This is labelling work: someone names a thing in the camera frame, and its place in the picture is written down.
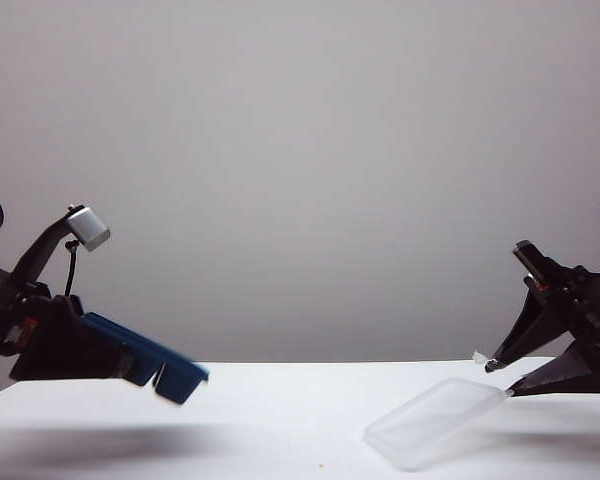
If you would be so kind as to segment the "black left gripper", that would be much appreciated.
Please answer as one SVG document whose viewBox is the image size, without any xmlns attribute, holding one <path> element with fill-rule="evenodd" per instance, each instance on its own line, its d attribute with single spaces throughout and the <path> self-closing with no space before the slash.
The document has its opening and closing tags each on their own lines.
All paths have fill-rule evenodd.
<svg viewBox="0 0 600 480">
<path fill-rule="evenodd" d="M 123 378 L 134 359 L 119 343 L 86 327 L 78 296 L 57 295 L 42 282 L 28 283 L 1 310 L 0 355 L 19 354 L 15 381 Z"/>
</svg>

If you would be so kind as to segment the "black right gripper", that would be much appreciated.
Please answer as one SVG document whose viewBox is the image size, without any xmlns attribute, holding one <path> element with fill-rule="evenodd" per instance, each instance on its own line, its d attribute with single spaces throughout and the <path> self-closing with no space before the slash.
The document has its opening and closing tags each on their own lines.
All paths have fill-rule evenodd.
<svg viewBox="0 0 600 480">
<path fill-rule="evenodd" d="M 529 240 L 513 255 L 526 268 L 528 289 L 511 331 L 487 361 L 493 373 L 570 333 L 583 345 L 600 345 L 600 273 L 566 267 Z M 509 387 L 514 397 L 544 394 L 600 394 L 600 355 L 572 343 L 559 356 L 523 375 Z"/>
</svg>

